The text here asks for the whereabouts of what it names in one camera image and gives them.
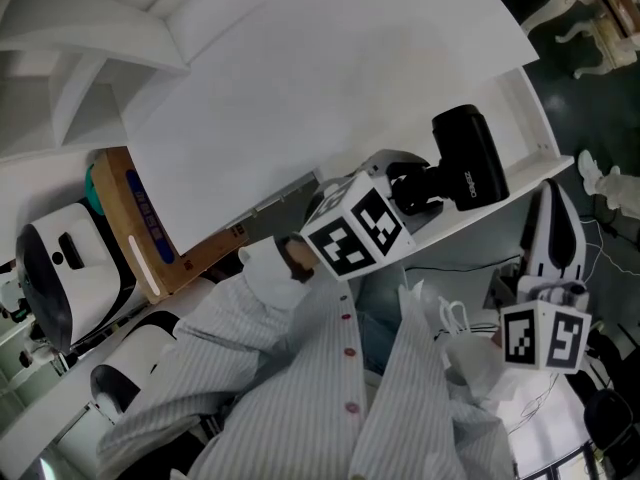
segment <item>cardboard box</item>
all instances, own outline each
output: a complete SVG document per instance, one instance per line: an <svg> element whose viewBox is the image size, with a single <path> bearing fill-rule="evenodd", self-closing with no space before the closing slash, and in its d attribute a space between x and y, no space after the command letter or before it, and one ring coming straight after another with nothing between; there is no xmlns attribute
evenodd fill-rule
<svg viewBox="0 0 640 480"><path fill-rule="evenodd" d="M91 177L118 245L144 294L154 304L189 284L248 240L244 228L235 225L180 256L162 227L125 147L104 151Z"/></svg>

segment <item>shirt button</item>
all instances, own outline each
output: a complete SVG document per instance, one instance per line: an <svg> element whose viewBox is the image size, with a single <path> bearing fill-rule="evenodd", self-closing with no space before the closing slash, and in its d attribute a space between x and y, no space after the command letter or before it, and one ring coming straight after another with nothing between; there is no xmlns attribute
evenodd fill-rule
<svg viewBox="0 0 640 480"><path fill-rule="evenodd" d="M360 406L354 402L347 402L344 404L344 408L351 414L358 414L360 412Z"/></svg>

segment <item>teal object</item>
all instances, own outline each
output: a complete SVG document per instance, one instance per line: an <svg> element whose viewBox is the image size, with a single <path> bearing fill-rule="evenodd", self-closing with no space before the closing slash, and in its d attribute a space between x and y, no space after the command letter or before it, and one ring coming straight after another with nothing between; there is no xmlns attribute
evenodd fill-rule
<svg viewBox="0 0 640 480"><path fill-rule="evenodd" d="M102 209L102 205L100 204L100 199L98 199L98 194L96 194L96 187L93 184L93 180L91 179L91 169L93 169L93 164L89 166L87 169L87 174L84 177L84 192L89 201L89 205L93 208L93 211L98 215L104 216L104 210Z"/></svg>

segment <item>striped shirt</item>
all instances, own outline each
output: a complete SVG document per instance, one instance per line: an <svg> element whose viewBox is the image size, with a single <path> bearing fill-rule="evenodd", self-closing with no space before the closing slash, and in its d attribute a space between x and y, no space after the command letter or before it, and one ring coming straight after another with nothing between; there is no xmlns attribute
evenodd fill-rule
<svg viewBox="0 0 640 480"><path fill-rule="evenodd" d="M175 348L101 441L99 478L117 478L245 391L189 479L513 478L502 422L447 382L417 301L401 300L369 410L348 285L322 268L304 285L292 280L272 239L240 257L243 273L178 324Z"/></svg>

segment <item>black and white marker cube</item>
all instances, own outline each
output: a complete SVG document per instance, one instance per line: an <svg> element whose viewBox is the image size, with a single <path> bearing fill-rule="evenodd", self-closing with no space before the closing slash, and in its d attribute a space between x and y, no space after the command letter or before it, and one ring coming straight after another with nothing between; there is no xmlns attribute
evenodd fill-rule
<svg viewBox="0 0 640 480"><path fill-rule="evenodd" d="M339 281L373 272L415 248L366 172L326 197L300 234Z"/></svg>
<svg viewBox="0 0 640 480"><path fill-rule="evenodd" d="M591 315L536 300L503 308L500 323L505 363L557 373L580 369Z"/></svg>

